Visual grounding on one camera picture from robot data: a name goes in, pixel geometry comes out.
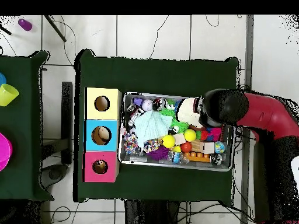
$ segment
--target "purple toy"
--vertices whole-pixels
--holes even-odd
[[[24,19],[19,19],[18,24],[24,29],[25,31],[30,31],[32,29],[32,24]]]
[[[147,153],[147,155],[154,160],[161,160],[167,159],[168,152],[169,149],[161,145],[157,150],[151,151],[150,153]]]

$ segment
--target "yellow cup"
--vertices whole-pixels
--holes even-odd
[[[6,107],[18,95],[19,91],[17,91],[13,86],[2,84],[0,87],[0,106]]]

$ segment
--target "green table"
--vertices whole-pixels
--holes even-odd
[[[74,200],[207,200],[231,205],[232,170],[217,172],[121,164],[115,183],[83,183],[84,88],[197,97],[215,88],[235,88],[237,67],[236,58],[226,61],[97,58],[91,50],[82,50],[75,60]]]
[[[0,172],[1,199],[51,200],[39,184],[41,167],[40,68],[48,53],[30,57],[0,56],[0,72],[7,84],[20,95],[8,106],[0,107],[0,132],[12,143],[13,154]]]

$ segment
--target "black stand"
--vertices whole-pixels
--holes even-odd
[[[53,27],[53,29],[56,31],[56,33],[61,37],[61,39],[63,40],[63,42],[67,42],[67,40],[65,39],[65,37],[62,35],[62,33],[57,28],[56,24],[51,20],[51,17],[49,17],[49,15],[44,15],[44,17],[47,19],[47,21]]]
[[[44,188],[62,180],[67,173],[67,165],[72,163],[72,83],[62,82],[61,98],[61,139],[41,146],[41,157],[61,152],[61,163],[41,170],[41,184]]]

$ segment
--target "stacked boxes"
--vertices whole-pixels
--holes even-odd
[[[115,182],[121,93],[85,88],[83,182]]]

